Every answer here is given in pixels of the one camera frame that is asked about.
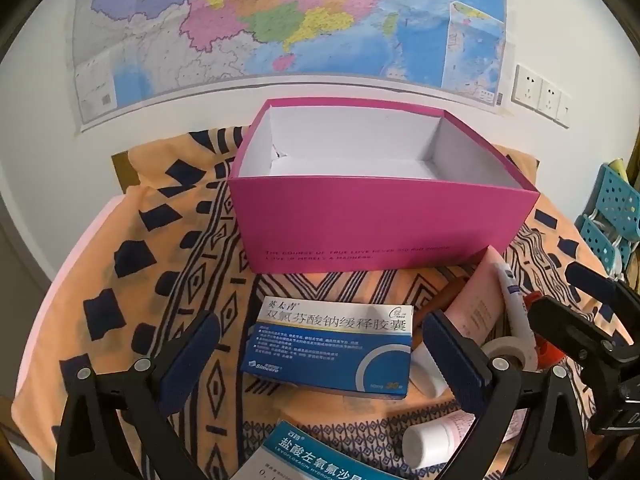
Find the electrical socket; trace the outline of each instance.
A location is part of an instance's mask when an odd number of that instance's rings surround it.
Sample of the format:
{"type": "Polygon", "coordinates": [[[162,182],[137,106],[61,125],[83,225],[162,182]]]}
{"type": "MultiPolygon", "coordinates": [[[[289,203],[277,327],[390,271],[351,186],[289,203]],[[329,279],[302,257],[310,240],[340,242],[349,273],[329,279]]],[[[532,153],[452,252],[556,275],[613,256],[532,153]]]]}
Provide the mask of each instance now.
{"type": "Polygon", "coordinates": [[[556,120],[560,104],[560,91],[549,81],[542,81],[542,91],[538,102],[538,111],[550,119],[556,120]]]}
{"type": "Polygon", "coordinates": [[[556,123],[562,124],[565,128],[569,128],[571,126],[571,106],[571,98],[562,92],[560,94],[558,113],[556,114],[556,123]]]}
{"type": "Polygon", "coordinates": [[[518,65],[511,100],[535,110],[540,100],[541,88],[542,78],[522,65],[518,65]]]}

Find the roll of tape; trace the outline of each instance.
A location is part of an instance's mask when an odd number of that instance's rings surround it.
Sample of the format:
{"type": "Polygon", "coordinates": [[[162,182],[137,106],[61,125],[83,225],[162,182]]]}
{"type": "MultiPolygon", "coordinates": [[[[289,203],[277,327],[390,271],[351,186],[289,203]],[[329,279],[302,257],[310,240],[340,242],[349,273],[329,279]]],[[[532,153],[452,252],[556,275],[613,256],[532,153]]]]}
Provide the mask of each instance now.
{"type": "Polygon", "coordinates": [[[482,346],[482,351],[489,359],[500,356],[514,357],[526,372],[538,369],[538,354],[536,349],[527,345],[522,339],[513,336],[499,337],[482,346]]]}

